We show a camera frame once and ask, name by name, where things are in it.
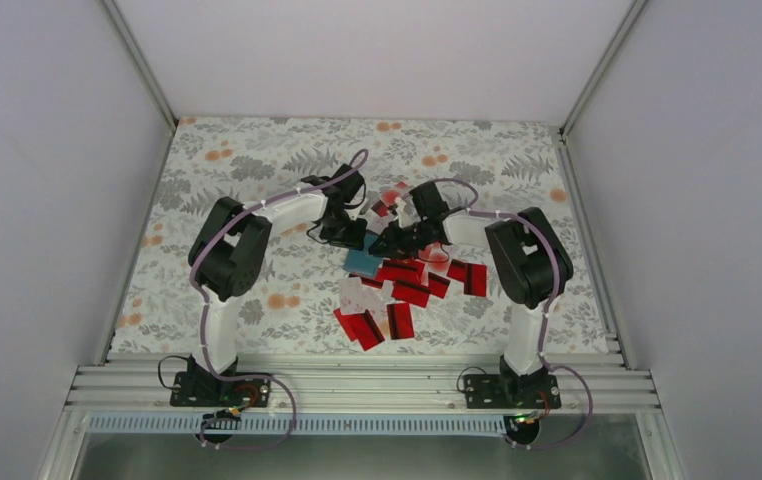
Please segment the teal leather card holder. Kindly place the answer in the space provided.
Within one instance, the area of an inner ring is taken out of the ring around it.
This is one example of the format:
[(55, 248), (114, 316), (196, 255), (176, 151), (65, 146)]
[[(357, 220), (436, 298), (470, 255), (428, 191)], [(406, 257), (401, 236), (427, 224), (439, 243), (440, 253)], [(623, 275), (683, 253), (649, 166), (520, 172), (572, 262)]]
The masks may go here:
[(378, 239), (375, 233), (367, 232), (364, 236), (363, 249), (350, 249), (345, 257), (343, 268), (347, 273), (367, 278), (375, 278), (382, 266), (383, 258), (369, 253), (369, 247)]

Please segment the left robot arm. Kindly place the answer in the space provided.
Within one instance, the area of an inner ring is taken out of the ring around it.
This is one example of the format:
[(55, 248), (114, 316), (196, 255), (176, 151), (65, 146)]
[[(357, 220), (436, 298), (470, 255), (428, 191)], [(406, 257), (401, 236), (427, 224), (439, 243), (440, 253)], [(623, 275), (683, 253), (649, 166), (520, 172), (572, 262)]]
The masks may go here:
[(229, 371), (237, 359), (237, 322), (225, 309), (258, 280), (270, 238), (311, 223), (324, 244), (361, 250), (367, 222), (356, 216), (351, 201), (364, 186), (358, 169), (343, 164), (332, 177), (305, 177), (298, 187), (256, 203), (228, 197), (214, 205), (189, 253), (190, 283), (204, 302), (193, 352), (204, 370), (195, 390), (206, 402), (220, 405), (234, 394)]

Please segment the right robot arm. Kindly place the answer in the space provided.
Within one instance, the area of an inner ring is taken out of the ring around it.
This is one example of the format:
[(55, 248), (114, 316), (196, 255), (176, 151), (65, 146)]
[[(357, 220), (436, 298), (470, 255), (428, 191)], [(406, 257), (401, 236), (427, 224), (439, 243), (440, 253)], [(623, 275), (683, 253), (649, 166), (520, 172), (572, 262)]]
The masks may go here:
[(513, 323), (509, 329), (498, 382), (506, 404), (524, 406), (551, 372), (544, 354), (549, 309), (574, 275), (564, 245), (538, 207), (518, 213), (474, 210), (471, 206), (452, 208), (434, 182), (413, 188), (410, 198), (417, 221), (407, 226), (397, 221), (388, 223), (369, 252), (389, 259), (408, 259), (433, 243), (488, 250), (504, 293), (528, 312), (526, 320)]

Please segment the red card top pile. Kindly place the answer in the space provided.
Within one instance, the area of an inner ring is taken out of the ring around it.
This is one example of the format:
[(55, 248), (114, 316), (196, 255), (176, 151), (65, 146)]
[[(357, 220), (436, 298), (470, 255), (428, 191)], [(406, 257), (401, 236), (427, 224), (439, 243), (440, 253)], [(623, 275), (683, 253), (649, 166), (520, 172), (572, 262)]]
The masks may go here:
[(379, 267), (375, 279), (421, 284), (424, 272), (425, 264), (420, 261), (385, 259)]

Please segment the red card pile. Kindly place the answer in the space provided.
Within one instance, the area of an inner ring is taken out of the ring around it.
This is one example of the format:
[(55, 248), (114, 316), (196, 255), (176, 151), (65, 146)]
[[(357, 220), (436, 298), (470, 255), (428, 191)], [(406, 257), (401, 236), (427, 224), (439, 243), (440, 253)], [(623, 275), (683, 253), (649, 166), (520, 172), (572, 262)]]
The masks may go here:
[(421, 284), (424, 272), (425, 264), (420, 261), (385, 259), (379, 267), (375, 279)]
[(393, 283), (391, 296), (397, 301), (425, 308), (429, 303), (431, 291), (427, 286), (407, 281), (396, 281)]

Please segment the white card top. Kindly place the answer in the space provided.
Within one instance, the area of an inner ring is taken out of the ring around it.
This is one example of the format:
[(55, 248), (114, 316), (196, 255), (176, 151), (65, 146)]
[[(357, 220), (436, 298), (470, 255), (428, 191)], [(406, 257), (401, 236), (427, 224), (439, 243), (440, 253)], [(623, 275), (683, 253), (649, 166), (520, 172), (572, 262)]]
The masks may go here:
[(390, 207), (399, 197), (407, 201), (410, 196), (410, 190), (410, 185), (405, 182), (399, 182), (391, 188), (381, 192), (378, 199), (370, 205), (370, 210), (379, 217), (393, 215), (390, 212)]

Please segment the red card centre pile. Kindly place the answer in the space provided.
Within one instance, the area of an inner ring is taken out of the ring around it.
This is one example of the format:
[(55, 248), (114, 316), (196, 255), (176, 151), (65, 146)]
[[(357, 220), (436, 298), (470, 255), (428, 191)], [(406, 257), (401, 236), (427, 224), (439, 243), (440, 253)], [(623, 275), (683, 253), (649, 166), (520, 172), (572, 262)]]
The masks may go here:
[(391, 296), (397, 301), (425, 308), (429, 303), (431, 291), (427, 286), (407, 281), (396, 281), (393, 283)]

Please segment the white april card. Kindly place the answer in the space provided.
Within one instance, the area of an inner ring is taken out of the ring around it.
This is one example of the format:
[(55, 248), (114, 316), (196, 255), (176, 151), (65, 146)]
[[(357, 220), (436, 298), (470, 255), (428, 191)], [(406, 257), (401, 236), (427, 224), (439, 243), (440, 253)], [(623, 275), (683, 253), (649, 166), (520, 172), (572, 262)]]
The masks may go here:
[(365, 311), (379, 313), (385, 306), (377, 291), (365, 286), (357, 277), (338, 281), (340, 308), (342, 314), (354, 315)]

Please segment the red card right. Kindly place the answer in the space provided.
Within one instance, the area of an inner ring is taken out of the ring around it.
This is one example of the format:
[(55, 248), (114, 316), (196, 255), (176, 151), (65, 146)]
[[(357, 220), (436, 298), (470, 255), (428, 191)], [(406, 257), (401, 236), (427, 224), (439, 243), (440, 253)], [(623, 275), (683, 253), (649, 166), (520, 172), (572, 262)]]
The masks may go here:
[(488, 268), (486, 265), (452, 260), (446, 274), (448, 278), (462, 283), (465, 295), (487, 296)]

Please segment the red card front middle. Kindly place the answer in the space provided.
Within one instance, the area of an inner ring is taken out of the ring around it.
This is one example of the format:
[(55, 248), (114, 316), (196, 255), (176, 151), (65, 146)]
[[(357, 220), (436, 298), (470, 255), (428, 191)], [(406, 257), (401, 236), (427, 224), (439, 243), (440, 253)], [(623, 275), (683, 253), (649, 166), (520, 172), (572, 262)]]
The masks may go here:
[(392, 303), (386, 306), (388, 329), (392, 340), (406, 340), (415, 337), (411, 305)]

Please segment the red card front left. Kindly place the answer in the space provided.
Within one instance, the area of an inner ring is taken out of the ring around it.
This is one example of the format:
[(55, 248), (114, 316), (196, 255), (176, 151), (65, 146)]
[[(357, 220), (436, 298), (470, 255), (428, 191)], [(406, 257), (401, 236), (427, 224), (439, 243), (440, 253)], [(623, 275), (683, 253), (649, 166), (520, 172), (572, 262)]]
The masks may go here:
[(336, 309), (334, 315), (349, 340), (356, 341), (363, 351), (371, 350), (385, 341), (384, 334), (369, 310), (345, 314)]

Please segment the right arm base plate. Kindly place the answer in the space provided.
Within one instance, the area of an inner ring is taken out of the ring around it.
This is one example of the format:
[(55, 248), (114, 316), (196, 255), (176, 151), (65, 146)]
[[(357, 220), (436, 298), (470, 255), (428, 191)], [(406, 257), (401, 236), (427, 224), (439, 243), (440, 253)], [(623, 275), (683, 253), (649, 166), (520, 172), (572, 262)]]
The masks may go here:
[(466, 406), (473, 410), (562, 408), (560, 388), (552, 374), (467, 374), (462, 389)]

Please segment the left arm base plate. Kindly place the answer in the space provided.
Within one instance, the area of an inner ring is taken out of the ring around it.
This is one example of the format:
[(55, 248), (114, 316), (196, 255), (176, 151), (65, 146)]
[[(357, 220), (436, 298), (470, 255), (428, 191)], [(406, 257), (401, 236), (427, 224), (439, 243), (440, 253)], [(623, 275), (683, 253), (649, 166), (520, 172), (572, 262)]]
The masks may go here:
[(209, 375), (180, 372), (172, 386), (172, 407), (259, 407), (268, 405), (271, 381), (255, 378), (225, 382)]

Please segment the aluminium rail frame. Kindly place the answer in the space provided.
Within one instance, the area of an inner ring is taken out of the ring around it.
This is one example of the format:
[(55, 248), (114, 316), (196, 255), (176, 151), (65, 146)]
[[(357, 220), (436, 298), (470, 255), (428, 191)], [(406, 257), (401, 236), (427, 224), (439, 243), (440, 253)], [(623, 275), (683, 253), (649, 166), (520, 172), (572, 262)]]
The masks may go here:
[[(112, 354), (102, 366), (77, 369), (64, 407), (73, 411), (167, 411), (170, 393), (157, 379), (157, 354)], [(652, 375), (629, 370), (608, 354), (558, 354), (562, 414), (649, 413), (660, 409)], [(494, 371), (495, 355), (298, 355), (242, 354), (241, 371), (264, 372), (285, 383), (274, 387), (267, 412), (287, 413), (293, 394), (298, 410), (311, 413), (463, 414), (456, 379), (467, 366)]]

